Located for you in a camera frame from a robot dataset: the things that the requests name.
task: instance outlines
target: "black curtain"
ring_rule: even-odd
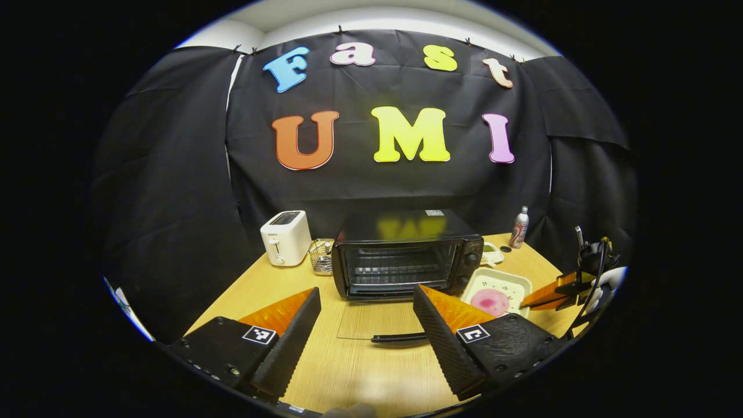
[[[364,42],[374,47],[370,66],[335,65],[336,46]],[[426,45],[450,48],[456,70],[439,71],[424,62]],[[282,93],[263,67],[294,48],[306,47],[306,80]],[[493,57],[508,68],[513,88],[500,86],[482,62]],[[371,110],[394,106],[413,124],[423,108],[446,113],[444,138],[450,161],[404,156],[374,160],[379,122]],[[276,119],[298,115],[299,150],[317,147],[315,112],[336,111],[332,158],[313,170],[293,171],[276,158]],[[495,164],[485,113],[508,118],[512,164]],[[241,63],[230,94],[227,148],[233,186],[247,235],[265,250],[259,228],[282,210],[306,210],[313,237],[334,238],[346,215],[386,209],[454,210],[482,234],[510,232],[527,205],[532,219],[545,216],[550,148],[536,91],[520,64],[497,52],[443,36],[403,30],[354,30],[274,45]]]
[[[172,51],[126,95],[97,150],[89,220],[103,274],[165,343],[253,262],[224,151],[238,57]]]
[[[621,122],[564,57],[530,60],[523,68],[534,84],[552,154],[547,213],[533,224],[529,244],[563,273],[574,271],[579,225],[590,242],[610,237],[620,265],[627,266],[639,192],[637,156]]]

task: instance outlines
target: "bottle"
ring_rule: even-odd
[[[513,232],[511,233],[511,238],[508,240],[508,246],[511,248],[521,248],[521,244],[524,242],[526,227],[529,226],[527,210],[528,208],[526,206],[522,207],[521,213],[516,216],[516,221],[513,224]]]

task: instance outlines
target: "white wall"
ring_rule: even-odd
[[[218,46],[233,49],[242,44],[238,51],[253,52],[251,47],[260,49],[263,31],[231,19],[220,19],[196,32],[176,48],[186,46]]]
[[[364,7],[339,10],[290,23],[266,33],[261,48],[304,36],[343,30],[398,29],[432,33],[449,38],[470,38],[474,45],[504,55],[515,54],[518,60],[543,57],[544,52],[504,33],[465,19],[431,10],[407,7]]]
[[[363,7],[324,13],[295,21],[267,33],[232,19],[221,19],[200,30],[177,48],[206,45],[252,51],[263,49],[304,36],[335,32],[338,25],[343,30],[398,29],[432,33],[454,39],[470,38],[474,45],[488,48],[504,55],[516,55],[518,60],[531,60],[547,55],[559,55],[551,46],[540,42],[533,34],[524,33],[523,39],[507,35],[466,19],[431,10],[407,7]],[[513,24],[508,28],[514,33]]]

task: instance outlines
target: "black cable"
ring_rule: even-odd
[[[591,300],[591,297],[596,292],[596,289],[599,287],[599,279],[601,278],[601,274],[603,274],[604,269],[604,259],[606,258],[606,252],[608,250],[608,242],[609,240],[606,238],[601,239],[601,260],[599,260],[599,271],[596,274],[596,283],[594,283],[594,287],[591,288],[591,293],[588,294],[588,297],[585,299],[585,303],[583,304],[583,307],[580,309],[580,312],[578,312],[578,316],[575,317],[573,320],[573,323],[570,324],[568,327],[568,330],[565,331],[565,334],[567,335],[569,332],[573,331],[573,328],[576,326],[576,322],[583,316],[583,313],[585,312],[585,308],[588,306],[588,302]]]

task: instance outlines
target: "handle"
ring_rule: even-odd
[[[425,332],[415,332],[412,334],[393,334],[393,335],[375,335],[371,338],[373,343],[384,344],[408,344],[411,342],[423,342],[428,339]]]

